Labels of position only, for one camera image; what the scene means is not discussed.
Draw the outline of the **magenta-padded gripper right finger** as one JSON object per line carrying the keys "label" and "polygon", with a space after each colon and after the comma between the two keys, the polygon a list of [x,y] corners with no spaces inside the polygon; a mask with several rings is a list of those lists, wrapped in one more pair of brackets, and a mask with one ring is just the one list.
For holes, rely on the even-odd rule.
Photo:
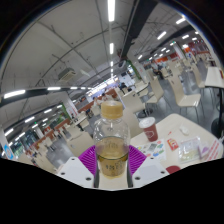
{"label": "magenta-padded gripper right finger", "polygon": [[129,146],[127,162],[129,188],[140,188],[168,175],[168,171],[157,159],[147,157],[134,146]]}

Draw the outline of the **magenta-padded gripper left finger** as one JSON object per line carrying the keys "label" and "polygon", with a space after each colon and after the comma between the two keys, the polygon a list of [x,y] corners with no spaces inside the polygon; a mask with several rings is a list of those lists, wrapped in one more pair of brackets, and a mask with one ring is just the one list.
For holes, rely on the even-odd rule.
{"label": "magenta-padded gripper left finger", "polygon": [[78,157],[70,157],[57,175],[84,188],[97,188],[99,172],[95,147],[89,147]]}

